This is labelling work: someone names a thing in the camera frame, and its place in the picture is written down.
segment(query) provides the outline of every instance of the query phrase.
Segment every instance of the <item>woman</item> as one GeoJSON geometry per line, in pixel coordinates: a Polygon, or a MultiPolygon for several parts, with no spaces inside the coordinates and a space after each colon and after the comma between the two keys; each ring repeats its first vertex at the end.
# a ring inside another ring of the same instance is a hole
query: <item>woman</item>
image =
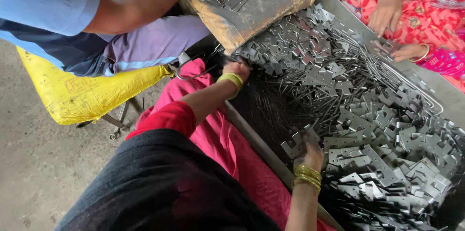
{"type": "Polygon", "coordinates": [[[408,59],[456,86],[465,77],[465,0],[341,1],[378,37],[404,44],[394,61],[408,59]]]}
{"type": "MultiPolygon", "coordinates": [[[[182,72],[203,70],[197,59],[182,72]]],[[[171,80],[56,230],[334,230],[317,221],[318,143],[307,141],[291,198],[225,119],[249,72],[229,63],[215,84],[171,80]]]]}

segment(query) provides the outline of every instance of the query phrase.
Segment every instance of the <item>metal stand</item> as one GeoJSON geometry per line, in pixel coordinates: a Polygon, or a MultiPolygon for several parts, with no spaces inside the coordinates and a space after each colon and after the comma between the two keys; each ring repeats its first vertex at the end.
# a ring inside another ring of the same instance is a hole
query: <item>metal stand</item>
{"type": "Polygon", "coordinates": [[[118,133],[119,133],[119,130],[121,129],[122,131],[128,131],[129,127],[127,127],[125,124],[123,124],[123,118],[124,118],[124,115],[126,113],[126,110],[127,110],[127,101],[125,103],[123,103],[123,106],[121,106],[121,110],[119,111],[119,116],[118,116],[118,120],[114,119],[112,116],[105,114],[104,116],[102,116],[102,118],[110,123],[112,123],[113,125],[115,125],[115,130],[113,131],[113,133],[111,133],[109,136],[108,136],[108,139],[110,140],[115,140],[116,137],[118,136],[118,133]]]}

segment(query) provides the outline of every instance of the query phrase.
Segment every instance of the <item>person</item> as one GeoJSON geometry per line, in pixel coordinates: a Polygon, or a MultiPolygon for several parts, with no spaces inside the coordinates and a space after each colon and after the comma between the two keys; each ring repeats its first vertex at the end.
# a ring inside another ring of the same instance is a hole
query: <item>person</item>
{"type": "Polygon", "coordinates": [[[76,76],[170,63],[210,34],[179,0],[0,0],[0,38],[76,76]]]}
{"type": "MultiPolygon", "coordinates": [[[[204,70],[196,59],[182,75],[204,70]]],[[[334,230],[317,220],[318,143],[307,141],[291,197],[226,120],[249,72],[229,63],[216,83],[171,80],[56,230],[334,230]]]]}
{"type": "Polygon", "coordinates": [[[378,37],[403,47],[410,60],[457,80],[465,77],[465,0],[341,0],[378,37]]]}

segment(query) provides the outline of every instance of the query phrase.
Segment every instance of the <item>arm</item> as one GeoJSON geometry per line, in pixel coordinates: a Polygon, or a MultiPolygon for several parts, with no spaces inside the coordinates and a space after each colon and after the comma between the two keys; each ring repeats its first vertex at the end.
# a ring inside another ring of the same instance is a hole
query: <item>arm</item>
{"type": "Polygon", "coordinates": [[[100,0],[84,32],[121,34],[160,18],[179,0],[100,0]]]}
{"type": "Polygon", "coordinates": [[[464,52],[436,48],[433,44],[428,44],[428,47],[418,44],[404,45],[400,50],[394,52],[392,57],[396,62],[410,59],[428,70],[455,78],[462,78],[465,74],[464,52]],[[415,59],[419,60],[423,56],[425,56],[423,60],[415,61],[415,59]]]}
{"type": "MultiPolygon", "coordinates": [[[[249,67],[244,63],[229,63],[223,73],[235,73],[242,81],[249,77],[249,67]]],[[[149,130],[168,128],[185,137],[192,133],[207,115],[217,109],[224,101],[236,93],[236,85],[230,80],[219,81],[207,88],[190,93],[178,101],[172,102],[149,115],[131,132],[127,138],[142,134],[149,130]]]]}
{"type": "MultiPolygon", "coordinates": [[[[249,77],[250,68],[241,62],[229,63],[223,68],[223,73],[235,73],[242,81],[249,77]]],[[[207,88],[190,93],[180,101],[191,107],[195,115],[196,126],[205,120],[206,116],[217,109],[225,100],[236,93],[236,85],[230,80],[222,80],[207,88]]]]}
{"type": "MultiPolygon", "coordinates": [[[[321,171],[323,164],[323,152],[318,143],[305,137],[307,153],[301,162],[306,167],[317,172],[321,171]]],[[[287,219],[286,231],[316,231],[318,190],[316,186],[306,180],[294,179],[294,189],[291,198],[291,207],[287,219]]]]}

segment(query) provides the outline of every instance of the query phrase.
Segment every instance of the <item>lap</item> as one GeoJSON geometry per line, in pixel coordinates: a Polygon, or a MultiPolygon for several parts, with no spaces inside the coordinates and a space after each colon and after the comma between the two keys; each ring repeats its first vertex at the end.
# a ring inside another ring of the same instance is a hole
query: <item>lap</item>
{"type": "MultiPolygon", "coordinates": [[[[352,6],[366,25],[376,9],[375,0],[341,0],[352,6]]],[[[460,28],[457,10],[435,8],[434,0],[404,0],[402,15],[396,31],[386,30],[384,38],[401,44],[430,43],[453,51],[465,49],[465,43],[455,34],[460,28]]]]}
{"type": "Polygon", "coordinates": [[[199,17],[164,17],[111,41],[104,56],[114,61],[105,75],[174,62],[210,33],[199,17]]]}

